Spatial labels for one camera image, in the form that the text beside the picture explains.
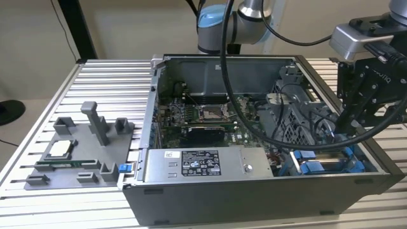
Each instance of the power supply label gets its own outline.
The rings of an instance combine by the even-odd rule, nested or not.
[[[218,150],[183,151],[182,163],[182,174],[186,177],[222,175]]]

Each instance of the circuit board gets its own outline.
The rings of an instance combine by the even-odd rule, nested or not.
[[[255,103],[248,97],[238,97],[239,107],[252,127],[263,132]],[[263,147],[271,151],[269,143],[261,141],[243,126],[230,102],[224,104],[188,104],[175,98],[160,106],[162,146],[184,147]]]

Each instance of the cable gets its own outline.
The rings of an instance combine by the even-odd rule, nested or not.
[[[331,121],[331,122],[335,124],[335,120],[334,120],[333,118],[330,118],[329,116],[326,116],[326,115],[318,113],[315,110],[311,110],[310,112],[311,112],[313,114],[315,114],[317,116],[325,118],[326,120]]]
[[[67,39],[68,47],[70,47],[70,49],[71,49],[71,53],[72,53],[72,55],[74,55],[75,62],[76,62],[78,58],[76,58],[75,52],[74,52],[72,47],[71,47],[71,44],[70,44],[70,39],[68,39],[68,35],[67,35],[67,30],[66,30],[66,28],[64,28],[64,26],[63,26],[63,23],[62,23],[62,20],[60,20],[60,18],[59,18],[59,15],[58,15],[58,12],[56,12],[56,8],[55,8],[55,5],[54,5],[54,1],[52,1],[52,0],[50,0],[50,1],[51,1],[51,4],[52,4],[52,8],[54,8],[54,12],[55,12],[55,15],[56,15],[59,24],[62,25],[62,28],[63,28],[63,30],[64,30],[64,34],[66,34],[66,39]]]
[[[188,5],[191,7],[191,10],[192,10],[195,16],[198,17],[198,10],[196,10],[196,7],[195,7],[195,4],[194,4],[192,0],[186,0],[186,2],[188,3]]]
[[[180,116],[180,119],[179,119],[178,122],[180,122],[180,121],[183,120],[183,117],[184,117],[183,112],[182,112],[179,106],[176,106],[175,104],[171,104],[170,106],[172,106],[172,107],[175,107],[175,108],[178,109],[178,111],[179,111],[179,116]]]
[[[281,35],[274,29],[273,27],[270,26],[270,24],[267,23],[266,21],[266,16],[265,16],[265,0],[262,0],[262,9],[261,9],[261,14],[262,14],[262,19],[263,19],[263,22],[265,22],[265,25],[267,27],[267,29],[270,30],[270,32],[278,37],[281,38],[285,42],[290,43],[290,44],[294,44],[294,45],[298,45],[298,46],[314,46],[317,44],[321,44],[326,41],[329,41],[331,39],[331,35],[325,37],[323,39],[315,41],[315,42],[297,42],[289,38],[286,38],[283,35]]]
[[[198,12],[196,12],[196,33],[198,33],[198,24],[199,24],[199,18],[202,16],[202,10],[203,10],[203,6],[204,6],[204,2],[206,0],[199,0],[198,3]]]
[[[286,86],[290,86],[290,85],[303,87],[303,86],[302,86],[301,84],[298,84],[298,83],[287,83],[287,84],[283,85],[283,87],[282,87],[282,89],[281,89],[281,93],[283,93],[285,87],[286,87]]]
[[[386,119],[383,120],[382,123],[379,123],[373,129],[370,129],[369,131],[366,131],[363,134],[361,134],[359,136],[350,138],[345,141],[337,142],[337,143],[331,143],[331,144],[323,144],[323,145],[298,145],[298,144],[290,144],[278,140],[274,140],[271,138],[269,138],[267,136],[265,136],[265,134],[262,132],[259,132],[250,124],[242,110],[239,109],[239,105],[236,102],[236,97],[231,88],[231,82],[230,82],[230,75],[228,75],[228,67],[227,67],[227,29],[228,29],[228,21],[230,21],[230,14],[231,14],[231,9],[232,9],[232,5],[234,5],[234,0],[228,0],[227,2],[227,7],[226,7],[226,12],[223,14],[223,23],[222,23],[222,43],[220,43],[220,69],[222,69],[222,78],[223,78],[223,83],[226,86],[226,90],[227,90],[227,95],[230,97],[231,100],[231,104],[232,107],[235,109],[235,112],[238,114],[238,117],[240,119],[240,122],[243,123],[244,127],[247,128],[247,130],[265,142],[289,148],[289,149],[298,149],[298,150],[330,150],[330,149],[337,149],[337,148],[342,148],[346,146],[351,146],[354,144],[358,144],[359,142],[370,139],[373,136],[375,136],[378,133],[381,133],[391,124],[394,118],[397,117],[397,115],[403,112],[403,110],[407,107],[407,93],[403,97],[403,100],[401,101],[397,109],[394,110],[394,112],[386,117]]]
[[[12,145],[12,146],[16,146],[16,147],[19,147],[19,145],[18,145],[18,144],[15,144],[15,143],[11,143],[11,142],[7,142],[7,141],[3,141],[2,139],[0,139],[0,142],[3,142],[3,143],[6,143],[6,144],[10,144],[10,145]]]

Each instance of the aluminum extrusion table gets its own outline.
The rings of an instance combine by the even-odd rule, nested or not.
[[[337,91],[337,65],[329,59],[309,59]],[[150,61],[90,60],[78,64],[0,173],[0,228],[136,228],[138,220],[116,187],[24,190],[24,179],[34,170],[55,134],[60,116],[86,122],[84,101],[99,103],[107,121],[127,117],[136,124],[128,161],[138,159],[139,137],[151,80]],[[375,137],[397,165],[407,173],[407,127],[393,125]],[[256,222],[180,226],[207,228],[362,229],[407,228],[407,178],[382,195],[362,198],[343,214],[329,217],[279,219]]]

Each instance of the white wall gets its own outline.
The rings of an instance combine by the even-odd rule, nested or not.
[[[333,34],[338,24],[389,12],[389,3],[390,0],[277,0],[277,8],[285,5],[278,32],[298,42],[317,41]],[[301,47],[271,39],[269,47],[266,51],[273,54],[301,54],[311,58],[339,57],[329,42]]]
[[[287,0],[279,31],[295,40],[313,41],[330,34],[335,24],[386,12],[387,2]],[[148,59],[155,53],[196,52],[195,18],[184,0],[82,0],[82,8],[100,58]],[[335,55],[327,44],[301,48],[282,41],[267,51]],[[243,46],[243,53],[261,52],[262,45]],[[50,0],[0,0],[0,100],[52,97],[74,63]]]
[[[0,0],[0,100],[50,98],[75,59],[48,0]]]

